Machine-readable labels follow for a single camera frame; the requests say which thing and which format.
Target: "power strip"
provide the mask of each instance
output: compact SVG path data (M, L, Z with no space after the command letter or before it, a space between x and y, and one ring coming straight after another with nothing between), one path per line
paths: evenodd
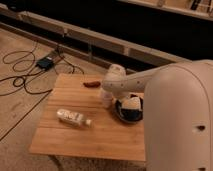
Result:
M51 51L48 55L37 61L36 66L45 71L51 69L55 64L60 62L64 57L60 56L60 52Z

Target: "sausage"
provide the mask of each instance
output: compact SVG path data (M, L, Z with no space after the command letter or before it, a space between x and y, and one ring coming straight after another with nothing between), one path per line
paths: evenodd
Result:
M101 82L100 81L84 82L83 85L88 88L96 88L100 87Z

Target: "bottle cap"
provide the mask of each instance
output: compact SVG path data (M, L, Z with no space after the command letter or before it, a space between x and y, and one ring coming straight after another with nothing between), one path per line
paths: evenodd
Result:
M87 119L86 122L85 122L85 124L86 124L87 126L90 126L91 123L92 123L92 120L91 120L91 119Z

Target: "cable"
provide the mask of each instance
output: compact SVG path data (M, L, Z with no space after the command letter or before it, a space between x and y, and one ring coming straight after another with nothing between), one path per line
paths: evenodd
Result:
M76 66L76 65L73 65L72 63L70 63L69 61L67 61L65 59L65 55L63 54L63 51L60 49L60 44L58 43L57 44L57 47L56 47L56 52L58 53L58 56L61 58L61 60L63 60L66 64L68 64L69 66L72 67L72 72L71 74L74 74L76 69L78 69L79 71L81 71L81 73L84 75L84 70L79 67L79 66Z
M0 138L0 142L14 129L17 127L17 125L24 120L24 118L26 118L26 116L28 116L30 114L30 112L32 112L48 95L50 94L50 92L46 93L26 114L24 114L21 119L18 120L18 122L16 122L15 125L13 125L1 138Z

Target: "table leg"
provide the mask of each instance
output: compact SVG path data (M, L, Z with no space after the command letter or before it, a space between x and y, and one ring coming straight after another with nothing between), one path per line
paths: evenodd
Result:
M59 160L56 158L56 156L54 155L48 155L48 157L50 158L50 160L53 161L53 163L57 166L58 171L64 171L61 163L59 162Z

